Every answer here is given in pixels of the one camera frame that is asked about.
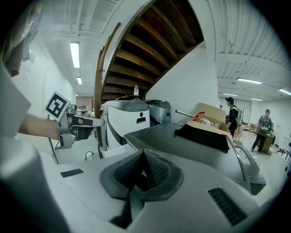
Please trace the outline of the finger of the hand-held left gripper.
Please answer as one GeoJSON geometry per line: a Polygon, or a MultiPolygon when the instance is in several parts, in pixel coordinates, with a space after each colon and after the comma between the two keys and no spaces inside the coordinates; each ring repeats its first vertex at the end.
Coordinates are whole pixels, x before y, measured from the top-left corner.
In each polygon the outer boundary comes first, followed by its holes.
{"type": "Polygon", "coordinates": [[[99,118],[86,117],[81,115],[74,115],[72,117],[71,127],[86,127],[94,128],[105,125],[105,121],[99,118]]]}
{"type": "Polygon", "coordinates": [[[73,141],[86,140],[91,135],[93,127],[72,127],[73,141]]]}

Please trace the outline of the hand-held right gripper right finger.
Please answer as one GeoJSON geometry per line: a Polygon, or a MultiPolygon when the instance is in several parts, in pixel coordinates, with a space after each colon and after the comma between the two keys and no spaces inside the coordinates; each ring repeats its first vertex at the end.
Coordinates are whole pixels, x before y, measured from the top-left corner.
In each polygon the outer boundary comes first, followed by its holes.
{"type": "Polygon", "coordinates": [[[171,161],[148,149],[143,150],[141,157],[148,183],[148,189],[141,194],[141,201],[167,200],[182,185],[183,171],[171,161]]]}

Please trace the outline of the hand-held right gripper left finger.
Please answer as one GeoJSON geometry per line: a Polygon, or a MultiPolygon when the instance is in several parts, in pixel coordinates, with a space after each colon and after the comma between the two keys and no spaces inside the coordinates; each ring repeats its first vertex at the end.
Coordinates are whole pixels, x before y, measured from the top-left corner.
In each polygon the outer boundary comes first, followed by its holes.
{"type": "Polygon", "coordinates": [[[145,155],[143,150],[107,166],[100,174],[100,183],[112,198],[125,200],[137,184],[144,168],[145,155]]]}

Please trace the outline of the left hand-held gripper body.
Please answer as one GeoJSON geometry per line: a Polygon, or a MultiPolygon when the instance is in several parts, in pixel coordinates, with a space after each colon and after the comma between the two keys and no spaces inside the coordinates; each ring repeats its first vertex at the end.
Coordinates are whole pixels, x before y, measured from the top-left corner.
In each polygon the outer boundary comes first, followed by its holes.
{"type": "Polygon", "coordinates": [[[45,106],[45,112],[51,119],[57,121],[59,128],[59,142],[55,150],[72,148],[76,135],[70,131],[67,118],[76,114],[76,105],[54,91],[45,106]]]}

